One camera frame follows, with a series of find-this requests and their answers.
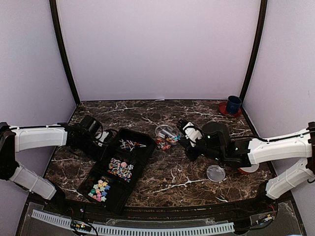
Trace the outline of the red plate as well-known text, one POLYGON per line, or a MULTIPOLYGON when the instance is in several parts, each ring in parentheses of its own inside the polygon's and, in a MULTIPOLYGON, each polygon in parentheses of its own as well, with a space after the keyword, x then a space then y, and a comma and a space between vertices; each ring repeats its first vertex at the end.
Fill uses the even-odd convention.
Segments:
POLYGON ((227 102, 221 102, 219 104, 219 112, 227 117, 239 117, 242 114, 241 109, 239 109, 239 111, 236 114, 230 114, 227 110, 227 102))

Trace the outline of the star candies pile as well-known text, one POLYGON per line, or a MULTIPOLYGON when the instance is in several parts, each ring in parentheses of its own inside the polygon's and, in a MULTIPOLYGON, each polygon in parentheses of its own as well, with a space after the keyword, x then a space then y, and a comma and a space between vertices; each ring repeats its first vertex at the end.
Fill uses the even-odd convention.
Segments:
POLYGON ((100 203, 104 203, 107 200, 107 195, 111 186, 106 179, 99 179, 88 192, 88 196, 100 203))

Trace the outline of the swirl lollipops pile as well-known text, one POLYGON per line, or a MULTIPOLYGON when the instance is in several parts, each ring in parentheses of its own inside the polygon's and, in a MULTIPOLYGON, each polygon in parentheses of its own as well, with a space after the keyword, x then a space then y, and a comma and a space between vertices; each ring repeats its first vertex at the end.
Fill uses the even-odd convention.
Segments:
POLYGON ((110 163, 108 164, 107 172, 122 178, 126 182, 130 182, 133 167, 134 166, 132 164, 128 164, 125 161, 112 158, 110 160, 110 163))

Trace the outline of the clear plastic lid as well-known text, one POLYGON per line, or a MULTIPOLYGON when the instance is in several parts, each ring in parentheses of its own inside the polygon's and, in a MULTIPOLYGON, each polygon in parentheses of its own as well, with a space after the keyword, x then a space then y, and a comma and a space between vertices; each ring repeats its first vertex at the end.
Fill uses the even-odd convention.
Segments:
POLYGON ((211 165, 207 168, 206 175, 213 182, 223 181, 225 178, 225 170, 219 165, 211 165))

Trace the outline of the black front table rail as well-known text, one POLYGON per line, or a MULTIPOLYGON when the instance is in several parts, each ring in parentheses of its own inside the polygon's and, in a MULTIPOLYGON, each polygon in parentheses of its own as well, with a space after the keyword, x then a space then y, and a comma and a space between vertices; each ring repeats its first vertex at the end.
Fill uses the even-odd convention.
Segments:
POLYGON ((83 196, 78 200, 66 200, 67 216, 88 221, 104 221, 111 217, 128 220, 184 220, 213 217, 215 219, 244 219, 254 213, 280 209, 280 204, 293 199, 291 192, 282 195, 270 204, 257 199, 261 193, 252 183, 197 180, 180 184, 159 184, 150 189, 147 184, 137 186, 119 214, 109 212, 107 207, 89 203, 83 196))

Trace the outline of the orange white bowl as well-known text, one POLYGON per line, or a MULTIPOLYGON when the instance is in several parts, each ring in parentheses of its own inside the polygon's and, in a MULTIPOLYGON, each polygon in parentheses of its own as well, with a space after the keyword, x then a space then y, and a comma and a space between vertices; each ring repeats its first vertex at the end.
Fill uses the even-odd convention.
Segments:
POLYGON ((251 165, 250 167, 241 167, 238 168, 238 171, 242 174, 252 174, 259 169, 259 164, 251 165))

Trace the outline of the right circuit board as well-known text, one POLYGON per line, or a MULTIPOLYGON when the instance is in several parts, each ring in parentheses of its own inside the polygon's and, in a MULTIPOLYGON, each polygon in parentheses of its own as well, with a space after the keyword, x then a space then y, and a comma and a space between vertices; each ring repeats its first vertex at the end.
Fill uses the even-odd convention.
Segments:
POLYGON ((261 225, 263 223, 267 223, 269 221, 272 221, 275 219, 275 216, 273 214, 267 214, 264 216, 260 216, 255 222, 257 225, 261 225))

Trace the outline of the circuit board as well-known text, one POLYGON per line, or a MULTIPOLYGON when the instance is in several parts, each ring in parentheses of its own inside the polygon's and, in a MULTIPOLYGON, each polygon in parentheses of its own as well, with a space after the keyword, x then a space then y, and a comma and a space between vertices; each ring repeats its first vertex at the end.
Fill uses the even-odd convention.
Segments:
POLYGON ((269 221, 272 221, 275 219, 275 216, 273 214, 267 214, 264 216, 260 216, 255 222, 257 225, 261 225, 263 223, 267 223, 269 221))
POLYGON ((70 228, 78 232, 90 232, 92 227, 85 222, 72 220, 70 223, 70 228))

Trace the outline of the black three-compartment candy tray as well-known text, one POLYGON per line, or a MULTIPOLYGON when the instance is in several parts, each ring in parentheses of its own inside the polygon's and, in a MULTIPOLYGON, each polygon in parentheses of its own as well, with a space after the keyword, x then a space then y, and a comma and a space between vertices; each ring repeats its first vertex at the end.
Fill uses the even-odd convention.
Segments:
POLYGON ((77 191, 88 201, 120 214, 155 148, 149 135, 121 128, 77 191))

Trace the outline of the left black frame post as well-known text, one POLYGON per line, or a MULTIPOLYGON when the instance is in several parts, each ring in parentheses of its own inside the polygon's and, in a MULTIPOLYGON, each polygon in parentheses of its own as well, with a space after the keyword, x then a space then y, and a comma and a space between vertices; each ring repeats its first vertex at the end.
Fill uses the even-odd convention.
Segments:
POLYGON ((62 64, 63 64, 63 69, 65 72, 66 79, 67 79, 72 97, 74 99, 74 102, 76 106, 78 106, 81 103, 81 100, 79 98, 79 94, 78 94, 75 81, 71 72, 65 44, 63 41, 63 33, 62 33, 61 23, 60 23, 59 14, 58 14, 57 1, 49 0, 49 4, 50 4, 51 17, 53 21, 53 27, 54 27, 56 40, 57 40, 57 45, 58 45, 59 53, 60 53, 62 64))

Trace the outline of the right black frame post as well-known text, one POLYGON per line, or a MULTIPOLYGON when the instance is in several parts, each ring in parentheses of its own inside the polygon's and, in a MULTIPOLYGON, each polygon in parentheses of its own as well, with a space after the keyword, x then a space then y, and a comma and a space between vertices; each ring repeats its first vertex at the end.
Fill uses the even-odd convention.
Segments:
POLYGON ((240 92, 240 98, 243 102, 245 101, 245 98, 246 98, 246 95, 250 86, 252 74, 254 71, 254 67, 255 67, 255 63, 256 63, 259 47, 260 47, 260 42, 262 38, 262 33, 264 29, 267 6, 268 6, 268 0, 260 1, 260 8, 259 8, 257 26, 256 26, 256 31, 255 31, 255 36, 254 36, 254 41, 253 41, 253 46, 252 46, 252 52, 251 52, 248 68, 245 74, 244 82, 242 85, 242 89, 240 92))

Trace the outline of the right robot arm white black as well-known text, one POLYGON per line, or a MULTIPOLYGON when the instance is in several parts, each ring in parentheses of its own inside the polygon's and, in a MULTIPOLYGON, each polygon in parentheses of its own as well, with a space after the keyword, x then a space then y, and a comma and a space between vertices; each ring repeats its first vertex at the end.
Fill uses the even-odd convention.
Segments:
POLYGON ((202 128, 181 119, 177 128, 184 138, 179 141, 190 161, 199 156, 217 161, 222 166, 249 172, 260 163, 298 158, 289 169, 259 186, 259 196, 251 203, 255 213, 262 213, 270 205, 270 199, 278 199, 304 181, 315 177, 315 124, 298 132, 273 138, 232 140, 227 126, 209 122, 202 128))

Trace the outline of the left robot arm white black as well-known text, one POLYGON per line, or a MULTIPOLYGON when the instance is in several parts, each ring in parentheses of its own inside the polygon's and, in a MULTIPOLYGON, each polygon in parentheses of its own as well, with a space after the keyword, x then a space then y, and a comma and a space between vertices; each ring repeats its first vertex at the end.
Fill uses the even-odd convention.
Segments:
POLYGON ((79 124, 58 123, 42 126, 10 126, 0 124, 0 178, 27 189, 50 201, 58 214, 69 211, 64 192, 47 179, 28 170, 16 160, 16 153, 35 148, 70 147, 97 160, 105 150, 110 131, 103 130, 95 119, 79 124))

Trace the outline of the clear plastic cup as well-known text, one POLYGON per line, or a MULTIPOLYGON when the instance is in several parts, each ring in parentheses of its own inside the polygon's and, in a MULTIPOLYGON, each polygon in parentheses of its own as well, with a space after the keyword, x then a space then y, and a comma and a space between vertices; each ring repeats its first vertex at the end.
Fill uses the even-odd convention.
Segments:
POLYGON ((176 131, 175 128, 162 124, 155 128, 155 134, 157 137, 162 138, 169 142, 171 145, 177 144, 181 140, 181 133, 176 131))

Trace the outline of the stick candies pile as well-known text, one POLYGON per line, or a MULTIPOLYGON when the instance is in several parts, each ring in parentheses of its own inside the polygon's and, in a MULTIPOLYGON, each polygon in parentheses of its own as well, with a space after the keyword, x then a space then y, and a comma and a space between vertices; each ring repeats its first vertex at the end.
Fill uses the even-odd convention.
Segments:
POLYGON ((135 148, 146 148, 147 146, 145 144, 141 144, 136 141, 131 140, 119 140, 120 148, 123 150, 133 151, 135 148))

